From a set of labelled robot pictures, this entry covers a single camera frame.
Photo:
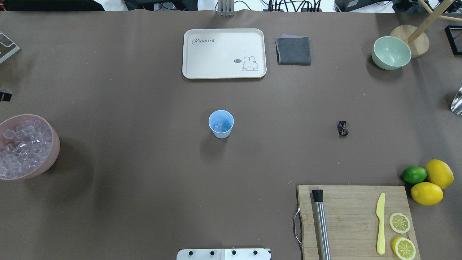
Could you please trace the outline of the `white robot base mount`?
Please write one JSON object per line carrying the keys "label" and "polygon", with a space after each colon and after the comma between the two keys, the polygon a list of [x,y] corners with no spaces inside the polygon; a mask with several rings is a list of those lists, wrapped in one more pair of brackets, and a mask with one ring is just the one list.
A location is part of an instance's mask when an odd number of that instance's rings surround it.
{"label": "white robot base mount", "polygon": [[271,260],[270,249],[266,248],[213,248],[184,249],[177,260]]}

